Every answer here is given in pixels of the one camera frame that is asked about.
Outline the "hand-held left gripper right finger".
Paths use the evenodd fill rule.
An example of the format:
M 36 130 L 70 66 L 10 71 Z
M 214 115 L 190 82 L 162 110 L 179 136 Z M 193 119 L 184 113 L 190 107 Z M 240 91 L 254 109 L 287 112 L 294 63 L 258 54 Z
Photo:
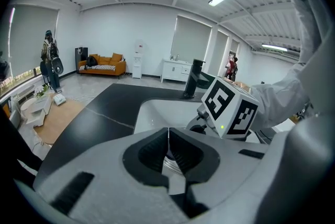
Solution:
M 253 175 L 267 151 L 262 144 L 169 129 L 169 150 L 185 178 L 171 197 L 170 219 L 254 219 L 266 187 L 253 193 Z

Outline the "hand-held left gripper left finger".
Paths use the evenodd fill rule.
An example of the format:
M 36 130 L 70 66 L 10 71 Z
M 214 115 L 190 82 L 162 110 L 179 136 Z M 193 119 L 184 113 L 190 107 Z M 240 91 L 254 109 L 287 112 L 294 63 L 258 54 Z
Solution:
M 39 177 L 35 190 L 80 223 L 185 223 L 162 174 L 167 142 L 162 128 L 97 144 Z

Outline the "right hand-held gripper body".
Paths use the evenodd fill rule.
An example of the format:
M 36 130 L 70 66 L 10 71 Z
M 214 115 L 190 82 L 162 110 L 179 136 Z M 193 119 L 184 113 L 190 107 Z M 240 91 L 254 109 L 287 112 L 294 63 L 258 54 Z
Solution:
M 221 139 L 245 139 L 259 102 L 241 87 L 215 78 L 186 129 Z

